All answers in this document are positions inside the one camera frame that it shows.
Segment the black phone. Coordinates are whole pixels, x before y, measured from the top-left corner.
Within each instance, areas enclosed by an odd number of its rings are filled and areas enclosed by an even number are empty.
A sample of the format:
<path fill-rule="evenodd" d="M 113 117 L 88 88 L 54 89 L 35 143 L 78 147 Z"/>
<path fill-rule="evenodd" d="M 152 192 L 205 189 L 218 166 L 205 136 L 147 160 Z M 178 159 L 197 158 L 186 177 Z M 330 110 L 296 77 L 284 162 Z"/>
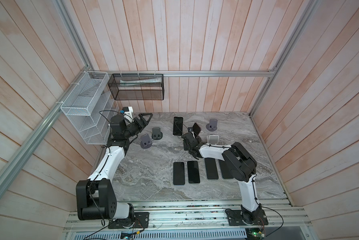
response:
<path fill-rule="evenodd" d="M 219 165 L 220 165 L 220 169 L 221 169 L 222 178 L 223 179 L 233 179 L 233 176 L 231 175 L 226 162 L 219 160 Z"/>

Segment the green-edged phone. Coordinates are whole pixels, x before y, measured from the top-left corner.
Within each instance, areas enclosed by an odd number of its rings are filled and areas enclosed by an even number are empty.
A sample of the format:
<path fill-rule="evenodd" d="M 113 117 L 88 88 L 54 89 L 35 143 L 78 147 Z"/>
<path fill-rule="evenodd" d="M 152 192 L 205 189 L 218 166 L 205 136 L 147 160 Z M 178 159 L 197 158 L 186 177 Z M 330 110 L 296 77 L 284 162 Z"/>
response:
<path fill-rule="evenodd" d="M 188 180 L 190 184 L 200 183 L 199 164 L 197 161 L 188 161 Z"/>

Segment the blue-edged phone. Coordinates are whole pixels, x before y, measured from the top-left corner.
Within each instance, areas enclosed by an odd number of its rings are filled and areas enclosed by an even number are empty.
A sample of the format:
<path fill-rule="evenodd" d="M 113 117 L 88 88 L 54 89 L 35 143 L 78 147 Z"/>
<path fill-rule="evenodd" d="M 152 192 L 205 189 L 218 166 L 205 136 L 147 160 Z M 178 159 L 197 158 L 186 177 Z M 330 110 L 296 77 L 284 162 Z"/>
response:
<path fill-rule="evenodd" d="M 185 184 L 185 164 L 183 162 L 173 163 L 173 184 L 176 186 Z"/>

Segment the pink-edged phone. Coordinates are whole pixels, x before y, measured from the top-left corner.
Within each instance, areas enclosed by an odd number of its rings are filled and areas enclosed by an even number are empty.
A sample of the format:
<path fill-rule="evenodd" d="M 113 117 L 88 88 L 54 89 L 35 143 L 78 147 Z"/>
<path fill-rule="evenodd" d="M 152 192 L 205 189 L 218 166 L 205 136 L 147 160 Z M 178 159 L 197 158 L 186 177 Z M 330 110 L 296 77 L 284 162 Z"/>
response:
<path fill-rule="evenodd" d="M 193 125 L 193 133 L 195 136 L 198 136 L 201 132 L 201 127 L 197 124 L 197 123 L 194 123 Z"/>

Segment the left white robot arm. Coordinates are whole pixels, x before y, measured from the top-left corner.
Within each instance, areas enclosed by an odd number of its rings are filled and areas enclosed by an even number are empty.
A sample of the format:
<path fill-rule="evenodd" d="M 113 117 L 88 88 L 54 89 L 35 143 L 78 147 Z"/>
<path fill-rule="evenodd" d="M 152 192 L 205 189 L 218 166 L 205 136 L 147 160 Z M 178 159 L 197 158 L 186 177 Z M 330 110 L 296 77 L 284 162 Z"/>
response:
<path fill-rule="evenodd" d="M 134 226 L 132 204 L 117 201 L 111 181 L 129 149 L 130 138 L 137 139 L 152 116 L 152 113 L 144 113 L 132 118 L 129 111 L 117 113 L 110 119 L 110 132 L 102 160 L 87 180 L 76 185 L 79 220 L 108 220 L 110 224 L 119 224 L 122 228 Z"/>

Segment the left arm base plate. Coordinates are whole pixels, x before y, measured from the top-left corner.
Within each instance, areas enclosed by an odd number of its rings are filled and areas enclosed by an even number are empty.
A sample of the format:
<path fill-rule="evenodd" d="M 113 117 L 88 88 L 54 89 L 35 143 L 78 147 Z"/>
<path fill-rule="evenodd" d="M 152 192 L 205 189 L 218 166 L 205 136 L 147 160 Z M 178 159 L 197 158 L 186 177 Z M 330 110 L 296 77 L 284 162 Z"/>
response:
<path fill-rule="evenodd" d="M 146 229 L 149 223 L 149 212 L 137 212 L 131 218 L 109 220 L 109 229 L 131 230 Z"/>

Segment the white folding stand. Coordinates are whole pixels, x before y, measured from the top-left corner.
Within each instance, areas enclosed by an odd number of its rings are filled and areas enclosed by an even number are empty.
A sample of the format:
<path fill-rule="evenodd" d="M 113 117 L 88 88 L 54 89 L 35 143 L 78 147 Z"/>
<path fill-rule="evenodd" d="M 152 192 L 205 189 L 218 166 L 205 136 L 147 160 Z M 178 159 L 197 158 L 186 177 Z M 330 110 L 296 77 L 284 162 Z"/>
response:
<path fill-rule="evenodd" d="M 220 137 L 218 135 L 209 135 L 207 143 L 210 145 L 218 145 Z"/>

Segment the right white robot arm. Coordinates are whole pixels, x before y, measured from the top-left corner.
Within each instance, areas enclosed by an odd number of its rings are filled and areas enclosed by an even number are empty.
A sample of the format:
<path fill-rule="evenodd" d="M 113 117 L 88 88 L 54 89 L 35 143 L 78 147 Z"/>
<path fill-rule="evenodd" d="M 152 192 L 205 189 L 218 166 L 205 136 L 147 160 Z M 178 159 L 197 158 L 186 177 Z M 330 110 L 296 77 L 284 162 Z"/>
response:
<path fill-rule="evenodd" d="M 257 162 L 241 143 L 231 145 L 211 145 L 201 142 L 192 132 L 181 136 L 184 150 L 195 159 L 210 158 L 226 163 L 228 171 L 238 181 L 242 203 L 238 220 L 246 225 L 253 225 L 262 212 L 262 205 L 257 198 L 255 178 Z"/>

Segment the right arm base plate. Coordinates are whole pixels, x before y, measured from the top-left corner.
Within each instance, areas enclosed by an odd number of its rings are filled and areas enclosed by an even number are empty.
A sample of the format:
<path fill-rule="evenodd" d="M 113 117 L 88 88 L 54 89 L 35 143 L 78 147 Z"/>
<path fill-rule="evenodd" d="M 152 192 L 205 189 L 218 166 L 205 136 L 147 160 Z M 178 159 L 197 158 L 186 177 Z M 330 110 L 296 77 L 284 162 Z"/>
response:
<path fill-rule="evenodd" d="M 253 212 L 247 211 L 246 209 L 226 209 L 225 214 L 227 215 L 229 226 L 266 226 L 269 224 L 265 212 L 260 208 Z"/>

